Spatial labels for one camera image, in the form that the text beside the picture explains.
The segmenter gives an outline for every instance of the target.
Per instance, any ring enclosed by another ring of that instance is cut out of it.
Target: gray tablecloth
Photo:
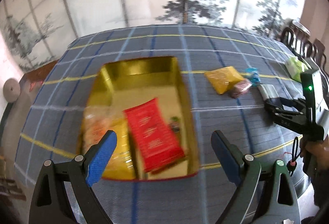
[[[160,55],[176,56],[181,70],[188,71],[182,76],[192,101],[201,168],[197,176],[186,179],[101,180],[94,184],[97,198],[114,223],[215,223],[235,190],[223,169],[212,165],[218,162],[210,145],[210,135],[216,129],[243,153],[258,153],[262,161],[289,159],[283,153],[291,151],[291,145],[282,145],[296,134],[273,125],[257,88],[235,100],[227,94],[216,94],[202,73],[224,66],[234,66],[239,72],[256,67],[262,83],[273,84],[281,97],[302,97],[301,85],[289,79],[283,64],[292,55],[286,46],[210,26],[143,26],[104,31],[71,43],[28,114],[15,159],[19,179],[34,188],[46,159],[63,162],[74,156],[83,108],[104,63]],[[303,177],[299,165],[292,180],[297,183]],[[67,188],[80,218],[69,184]],[[255,210],[255,202],[250,211]]]

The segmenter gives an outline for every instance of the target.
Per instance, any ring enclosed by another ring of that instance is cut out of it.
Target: yellow plastic wrapper
[[[136,178],[128,137],[128,122],[123,117],[111,115],[107,108],[87,108],[85,110],[85,132],[83,134],[83,153],[97,144],[108,130],[117,135],[117,145],[102,177],[117,180]]]
[[[236,83],[244,80],[233,66],[207,71],[205,76],[218,94],[225,93],[233,88]]]

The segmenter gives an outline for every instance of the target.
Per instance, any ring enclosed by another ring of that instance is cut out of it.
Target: black sleeve
[[[317,172],[312,180],[314,189],[314,204],[321,208],[329,199],[329,170]]]

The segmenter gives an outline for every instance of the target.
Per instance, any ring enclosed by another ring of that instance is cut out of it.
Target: brown wall
[[[329,2],[328,0],[305,0],[300,23],[310,31],[310,41],[317,38],[326,47],[325,54],[329,57]]]

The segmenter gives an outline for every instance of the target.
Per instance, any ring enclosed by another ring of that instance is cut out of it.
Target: red packet
[[[161,118],[157,98],[124,110],[124,113],[144,160],[146,173],[185,156],[175,134]]]

